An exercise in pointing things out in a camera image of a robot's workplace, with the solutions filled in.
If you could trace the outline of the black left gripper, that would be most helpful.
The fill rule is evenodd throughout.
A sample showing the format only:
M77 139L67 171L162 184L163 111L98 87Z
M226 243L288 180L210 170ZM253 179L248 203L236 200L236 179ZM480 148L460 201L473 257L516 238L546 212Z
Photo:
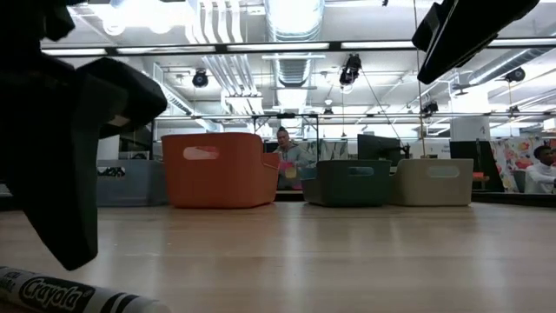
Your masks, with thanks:
M0 183L66 269L98 251L99 140L166 110L160 85L110 57L74 66L43 53L75 28L86 0L0 0Z

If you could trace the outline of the dark partition panel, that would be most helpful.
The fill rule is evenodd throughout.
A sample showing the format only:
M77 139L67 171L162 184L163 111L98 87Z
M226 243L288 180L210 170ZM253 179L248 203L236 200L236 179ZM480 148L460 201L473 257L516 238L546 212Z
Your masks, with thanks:
M473 159L473 172L481 173L485 182L473 181L473 192L503 192L504 186L500 178L493 150L488 141L450 142L451 158Z

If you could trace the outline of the teal plastic bin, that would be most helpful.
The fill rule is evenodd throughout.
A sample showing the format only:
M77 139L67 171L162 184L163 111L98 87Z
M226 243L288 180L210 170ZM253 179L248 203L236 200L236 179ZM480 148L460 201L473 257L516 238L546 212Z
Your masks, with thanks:
M388 160L320 161L301 180L304 200L327 207L377 207L391 195Z

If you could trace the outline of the floral cloth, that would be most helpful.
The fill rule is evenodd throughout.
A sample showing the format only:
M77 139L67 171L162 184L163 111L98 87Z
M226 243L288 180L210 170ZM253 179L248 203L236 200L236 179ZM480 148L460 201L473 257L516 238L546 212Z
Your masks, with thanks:
M308 167L314 167L318 161L348 160L347 140L326 140L300 142L300 147L308 159Z
M490 142L493 160L506 193L526 191L526 169L539 162L533 152L543 145L553 152L549 173L556 176L556 137L509 137Z

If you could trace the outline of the black overhead beam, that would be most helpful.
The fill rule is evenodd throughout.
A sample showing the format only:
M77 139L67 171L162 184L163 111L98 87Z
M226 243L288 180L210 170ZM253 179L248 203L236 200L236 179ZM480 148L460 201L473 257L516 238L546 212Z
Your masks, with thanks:
M145 57L145 56L187 56L187 55L225 55L225 54L261 54L261 53L312 53L312 52L347 52L347 51L396 51L396 50L344 50L341 47L342 41L329 41L329 42L293 42L293 43L329 43L329 48L327 50L293 50L293 51L227 51L227 46L230 44L252 44L252 43L209 43L209 44L195 44L193 46L215 46L215 52L208 53L208 54L152 54L152 55L126 55L126 54L119 54L116 51L116 48L132 48L132 47L147 47L147 46L96 46L96 47L52 47L52 48L45 48L45 49L88 49L88 48L100 48L105 49L107 57ZM186 44L174 44L174 45L149 45L149 46L188 46Z

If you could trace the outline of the orange plastic bin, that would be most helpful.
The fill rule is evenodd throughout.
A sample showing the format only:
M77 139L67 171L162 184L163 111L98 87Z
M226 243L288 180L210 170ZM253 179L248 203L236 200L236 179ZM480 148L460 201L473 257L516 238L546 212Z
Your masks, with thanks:
M179 209L246 209L275 200L280 155L250 133L162 137L169 203Z

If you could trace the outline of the silver ventilation duct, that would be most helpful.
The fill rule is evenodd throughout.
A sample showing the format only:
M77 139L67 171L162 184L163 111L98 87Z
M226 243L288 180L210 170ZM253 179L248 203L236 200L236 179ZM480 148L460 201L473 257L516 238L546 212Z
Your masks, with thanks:
M475 86L487 83L494 80L494 78L501 77L513 70L518 69L521 65L524 65L537 57L541 57L551 50L552 48L510 50L478 70L475 70L468 77L468 84L470 86Z
M270 42L315 42L319 39L324 0L264 0L264 7ZM272 68L281 112L301 114L308 100L313 59L308 53L276 54Z

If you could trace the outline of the white light strip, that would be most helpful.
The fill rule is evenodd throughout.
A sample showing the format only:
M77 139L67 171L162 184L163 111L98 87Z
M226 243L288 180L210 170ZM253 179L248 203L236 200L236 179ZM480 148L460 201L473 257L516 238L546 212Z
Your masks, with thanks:
M54 57L101 57L107 54L105 49L43 49L43 53Z
M344 50L404 50L414 49L411 41L368 41L341 43Z
M493 40L489 49L529 49L537 47L556 47L556 37L501 38Z
M119 54L152 55L152 54L208 54L215 52L215 46L147 46L132 48L116 48Z
M252 43L230 44L227 51L293 51L293 50L327 50L329 43Z

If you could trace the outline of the white plastic bin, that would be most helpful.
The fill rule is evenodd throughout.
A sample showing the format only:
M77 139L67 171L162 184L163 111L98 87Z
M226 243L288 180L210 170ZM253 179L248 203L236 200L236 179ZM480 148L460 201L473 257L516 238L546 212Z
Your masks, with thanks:
M389 204L434 207L472 202L473 159L403 159L391 178Z

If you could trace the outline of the black background table frame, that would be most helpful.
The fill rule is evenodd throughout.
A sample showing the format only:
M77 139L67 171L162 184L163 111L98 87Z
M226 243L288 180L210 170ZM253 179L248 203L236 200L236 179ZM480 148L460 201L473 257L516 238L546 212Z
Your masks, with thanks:
M277 127L285 127L288 120L298 121L301 127L309 126L315 132L314 139L303 137L301 142L314 142L314 149L311 152L315 161L320 160L321 148L319 133L319 116L317 114L295 114L278 113L267 115L202 115L202 116L165 116L157 117L149 129L152 132L154 142L159 142L166 134L194 134L200 133L199 130L185 130L186 123L193 123L201 127L205 133L218 132L243 132L252 133L261 137L264 143L276 141L275 133Z

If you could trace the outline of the smoky grey plastic bin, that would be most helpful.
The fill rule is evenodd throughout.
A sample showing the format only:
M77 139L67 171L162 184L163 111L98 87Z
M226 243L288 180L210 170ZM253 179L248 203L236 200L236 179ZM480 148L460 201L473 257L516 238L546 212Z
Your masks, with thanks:
M163 163L145 159L97 162L98 207L160 206L168 203Z

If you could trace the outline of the thin beige pole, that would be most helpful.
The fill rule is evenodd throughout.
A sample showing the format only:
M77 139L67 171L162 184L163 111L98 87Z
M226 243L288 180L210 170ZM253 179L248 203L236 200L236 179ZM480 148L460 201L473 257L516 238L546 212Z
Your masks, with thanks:
M418 29L419 23L418 23L418 15L417 15L417 0L412 0L413 1L413 9L414 9L414 28L415 28L415 32ZM417 74L420 73L420 66L421 66L421 61L420 61L420 51L418 48L416 48L416 66L417 66ZM417 79L417 86L418 86L418 95L416 97L416 99L418 100L419 103L419 120L420 120L420 127L419 127L419 139L421 142L421 159L425 159L427 158L427 152L426 152L426 141L425 141L425 135L424 135L424 130L425 130L425 125L424 125L424 119L422 117L422 88L421 88L421 82L419 80L419 78Z

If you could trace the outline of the white crayon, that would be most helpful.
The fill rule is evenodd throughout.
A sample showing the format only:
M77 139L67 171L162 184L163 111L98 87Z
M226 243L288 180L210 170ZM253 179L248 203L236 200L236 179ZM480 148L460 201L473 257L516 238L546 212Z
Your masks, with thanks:
M0 301L36 313L172 313L145 296L7 266L0 266Z

